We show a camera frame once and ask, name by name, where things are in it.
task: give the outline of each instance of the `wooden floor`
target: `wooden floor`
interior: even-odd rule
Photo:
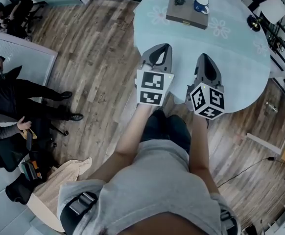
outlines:
[[[133,78],[140,59],[133,47],[133,9],[137,4],[91,0],[89,6],[49,7],[36,26],[33,42],[59,52],[48,86],[59,92],[73,91],[73,99],[66,104],[85,116],[80,122],[58,123],[70,132],[67,137],[56,137],[54,155],[59,163],[91,157],[89,173],[94,171],[114,151],[135,110]],[[275,105],[278,113],[272,112],[266,101]],[[169,98],[165,112],[181,116],[191,131],[192,113],[184,105],[174,105]],[[282,145],[285,96],[272,81],[250,107],[210,123],[211,172],[217,185],[262,158],[276,156],[245,139],[247,132]],[[220,187],[220,192],[243,227],[252,222],[260,230],[261,219],[266,225],[283,211],[284,177],[284,164],[263,161]]]

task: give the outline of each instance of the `white flower pattern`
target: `white flower pattern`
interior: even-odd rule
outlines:
[[[208,26],[214,29],[213,35],[216,37],[221,35],[224,39],[227,39],[228,34],[231,32],[231,29],[225,27],[224,20],[218,21],[216,18],[211,18],[211,22],[208,23]]]
[[[263,41],[255,40],[255,41],[254,41],[254,46],[257,47],[257,53],[258,53],[259,55],[266,56],[266,53],[267,53],[267,51],[268,51],[268,47],[265,46],[265,44],[263,43]]]
[[[166,19],[166,11],[167,7],[160,9],[159,6],[154,6],[153,11],[148,12],[147,16],[152,18],[151,20],[152,24],[163,23],[165,25],[169,25],[170,22],[169,20]]]

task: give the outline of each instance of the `beige cloth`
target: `beige cloth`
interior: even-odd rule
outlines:
[[[33,193],[56,215],[60,186],[76,181],[91,165],[92,159],[88,158],[85,161],[69,160],[59,168],[53,167],[47,182],[37,186]]]

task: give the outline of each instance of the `blue mug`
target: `blue mug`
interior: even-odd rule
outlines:
[[[202,12],[203,14],[209,13],[208,8],[209,0],[195,0],[193,8],[195,11]]]

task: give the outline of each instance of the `black strap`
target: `black strap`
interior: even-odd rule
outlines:
[[[92,192],[83,192],[69,201],[63,208],[60,220],[67,235],[72,235],[78,223],[97,202],[98,197]]]

